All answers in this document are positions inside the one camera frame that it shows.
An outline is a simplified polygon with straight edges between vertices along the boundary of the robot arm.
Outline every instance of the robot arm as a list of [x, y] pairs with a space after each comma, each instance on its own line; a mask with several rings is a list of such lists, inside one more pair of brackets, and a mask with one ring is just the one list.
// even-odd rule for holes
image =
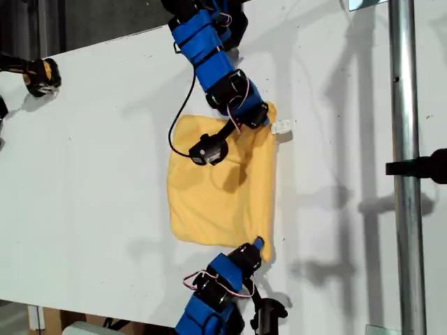
[[244, 244], [228, 255], [219, 254], [193, 284], [196, 290], [186, 305], [175, 333], [179, 335], [241, 334], [244, 320], [235, 299], [244, 285], [250, 291], [256, 314], [250, 322], [259, 335], [277, 335], [278, 319], [286, 318], [284, 306], [273, 299], [262, 299], [250, 277], [261, 266], [264, 241]]
[[61, 86], [57, 64], [51, 58], [36, 61], [0, 54], [0, 72], [20, 73], [29, 93], [39, 98]]
[[213, 165], [228, 153], [226, 138], [241, 125], [258, 128], [268, 124], [268, 105], [254, 83], [236, 69], [227, 51], [242, 40], [248, 20], [242, 11], [244, 0], [162, 0], [174, 15], [169, 21], [174, 46], [193, 65], [207, 102], [227, 124], [215, 135], [204, 134], [189, 150], [195, 164]]

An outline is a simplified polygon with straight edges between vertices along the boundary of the yellow towel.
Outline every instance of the yellow towel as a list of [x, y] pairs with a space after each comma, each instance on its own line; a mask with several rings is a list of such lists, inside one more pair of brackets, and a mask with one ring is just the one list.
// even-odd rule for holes
[[[276, 120], [269, 103], [268, 116]], [[215, 134], [225, 121], [185, 115], [175, 129], [176, 149], [187, 153], [203, 133]], [[224, 161], [198, 166], [189, 158], [171, 153], [168, 197], [171, 229], [182, 241], [238, 247], [257, 236], [265, 241], [264, 261], [272, 257], [275, 136], [270, 126], [243, 128], [227, 139]]]

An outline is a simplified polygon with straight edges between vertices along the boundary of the red and white wire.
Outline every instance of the red and white wire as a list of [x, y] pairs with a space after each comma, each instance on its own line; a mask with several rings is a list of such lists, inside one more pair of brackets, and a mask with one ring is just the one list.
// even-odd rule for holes
[[253, 288], [251, 289], [251, 294], [250, 295], [240, 295], [239, 293], [233, 292], [232, 290], [228, 289], [225, 285], [223, 285], [222, 283], [218, 282], [217, 279], [218, 279], [219, 275], [213, 276], [213, 275], [209, 274], [208, 272], [206, 272], [205, 270], [196, 271], [193, 274], [190, 274], [190, 275], [184, 277], [183, 278], [183, 285], [185, 285], [190, 290], [196, 291], [197, 287], [189, 285], [186, 281], [188, 279], [194, 277], [194, 276], [197, 276], [198, 274], [206, 274], [210, 278], [216, 280], [217, 284], [219, 284], [221, 287], [223, 287], [226, 292], [228, 292], [229, 294], [231, 294], [234, 297], [242, 298], [242, 299], [248, 299], [248, 298], [253, 297], [253, 294], [254, 294], [254, 280], [253, 280]]
[[244, 100], [242, 100], [242, 102], [237, 107], [238, 109], [241, 108], [242, 105], [244, 105], [244, 102], [246, 101], [247, 97], [249, 96], [249, 92], [250, 92], [250, 80], [249, 80], [249, 78], [247, 78], [247, 90], [245, 91], [245, 97], [244, 97]]
[[240, 128], [239, 128], [238, 124], [236, 123], [236, 120], [233, 118], [233, 114], [231, 114], [230, 105], [226, 106], [226, 111], [228, 113], [228, 117], [230, 118], [231, 122], [233, 122], [233, 124], [236, 127], [237, 134], [240, 135]]
[[221, 15], [226, 16], [226, 23], [221, 24], [221, 26], [228, 27], [231, 24], [231, 22], [233, 21], [233, 18], [231, 17], [231, 15], [224, 13], [224, 12], [221, 12]]

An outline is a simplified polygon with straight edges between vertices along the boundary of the silver pole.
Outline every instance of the silver pole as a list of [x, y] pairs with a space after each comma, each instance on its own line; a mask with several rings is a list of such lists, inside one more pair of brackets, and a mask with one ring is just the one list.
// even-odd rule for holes
[[[389, 0], [395, 161], [419, 157], [413, 0]], [[402, 335], [426, 335], [420, 180], [395, 177]]]

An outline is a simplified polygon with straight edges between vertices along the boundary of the white table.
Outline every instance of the white table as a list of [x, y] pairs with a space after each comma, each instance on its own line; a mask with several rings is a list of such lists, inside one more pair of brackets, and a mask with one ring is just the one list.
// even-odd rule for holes
[[[447, 145], [447, 5], [416, 5], [431, 154]], [[281, 333], [398, 329], [386, 5], [348, 14], [338, 1], [256, 0], [246, 12], [240, 66], [294, 125], [277, 157], [275, 258], [258, 274], [264, 293], [293, 305]], [[0, 74], [14, 110], [0, 134], [0, 299], [174, 326], [191, 295], [182, 277], [228, 251], [169, 227], [167, 131], [192, 69], [167, 27], [55, 59], [53, 101]], [[217, 115], [200, 87], [186, 109]], [[423, 192], [429, 334], [444, 335], [447, 192], [431, 181]]]

